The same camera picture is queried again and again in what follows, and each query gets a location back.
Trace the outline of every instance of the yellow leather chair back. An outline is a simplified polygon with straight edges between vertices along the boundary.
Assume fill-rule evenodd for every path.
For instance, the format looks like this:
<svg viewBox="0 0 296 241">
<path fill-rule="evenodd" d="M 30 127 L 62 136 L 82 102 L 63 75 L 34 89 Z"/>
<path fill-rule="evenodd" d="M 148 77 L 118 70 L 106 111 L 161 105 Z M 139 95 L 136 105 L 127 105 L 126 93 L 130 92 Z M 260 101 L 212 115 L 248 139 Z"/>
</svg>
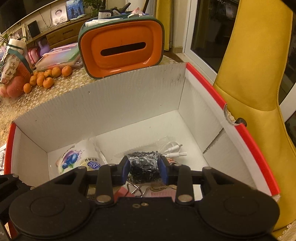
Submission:
<svg viewBox="0 0 296 241">
<path fill-rule="evenodd" d="M 281 189 L 275 230 L 296 219 L 296 152 L 278 102 L 292 18 L 292 11 L 281 0 L 240 0 L 214 83 L 233 116 L 247 121 Z"/>
</svg>

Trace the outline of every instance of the black circular housing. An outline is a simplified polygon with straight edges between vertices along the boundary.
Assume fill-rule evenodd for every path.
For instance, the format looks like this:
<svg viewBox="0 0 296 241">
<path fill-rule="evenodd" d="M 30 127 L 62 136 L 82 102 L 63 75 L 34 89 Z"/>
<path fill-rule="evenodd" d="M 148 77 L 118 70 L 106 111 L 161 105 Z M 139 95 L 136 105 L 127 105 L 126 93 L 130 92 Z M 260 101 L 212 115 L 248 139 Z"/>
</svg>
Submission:
<svg viewBox="0 0 296 241">
<path fill-rule="evenodd" d="M 88 200 L 68 185 L 38 187 L 16 198 L 9 208 L 19 231 L 42 238 L 74 230 L 89 213 Z"/>
<path fill-rule="evenodd" d="M 244 238 L 270 233 L 279 218 L 272 198 L 235 185 L 218 185 L 198 203 L 198 212 L 219 232 Z"/>
</svg>

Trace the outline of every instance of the glass door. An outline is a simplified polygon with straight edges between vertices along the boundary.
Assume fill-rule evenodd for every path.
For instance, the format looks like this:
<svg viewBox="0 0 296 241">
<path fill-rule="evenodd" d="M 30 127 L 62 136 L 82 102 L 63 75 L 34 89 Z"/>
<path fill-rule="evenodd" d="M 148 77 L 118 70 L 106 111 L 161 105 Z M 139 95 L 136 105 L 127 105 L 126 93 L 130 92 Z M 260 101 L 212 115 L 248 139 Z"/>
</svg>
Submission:
<svg viewBox="0 0 296 241">
<path fill-rule="evenodd" d="M 238 5 L 239 0 L 191 0 L 184 52 L 212 84 L 230 40 Z"/>
</svg>

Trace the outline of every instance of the television screen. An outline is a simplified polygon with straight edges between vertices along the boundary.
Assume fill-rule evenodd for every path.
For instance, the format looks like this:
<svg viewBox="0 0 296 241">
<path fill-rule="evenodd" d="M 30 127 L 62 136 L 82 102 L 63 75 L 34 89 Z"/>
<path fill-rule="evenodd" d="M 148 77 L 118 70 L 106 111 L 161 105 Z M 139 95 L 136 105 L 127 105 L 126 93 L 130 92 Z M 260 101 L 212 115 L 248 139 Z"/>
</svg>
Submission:
<svg viewBox="0 0 296 241">
<path fill-rule="evenodd" d="M 4 0 L 0 3 L 0 33 L 53 0 Z"/>
</svg>

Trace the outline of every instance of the baseboard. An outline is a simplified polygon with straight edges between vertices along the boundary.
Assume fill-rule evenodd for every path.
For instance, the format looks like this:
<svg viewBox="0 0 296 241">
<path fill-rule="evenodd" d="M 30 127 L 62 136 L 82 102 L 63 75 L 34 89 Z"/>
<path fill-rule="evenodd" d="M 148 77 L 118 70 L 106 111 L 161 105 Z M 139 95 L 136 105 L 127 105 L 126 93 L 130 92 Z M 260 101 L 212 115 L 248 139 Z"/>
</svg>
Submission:
<svg viewBox="0 0 296 241">
<path fill-rule="evenodd" d="M 172 46 L 172 52 L 173 53 L 182 53 L 183 47 L 182 46 L 179 46 L 179 47 Z"/>
</svg>

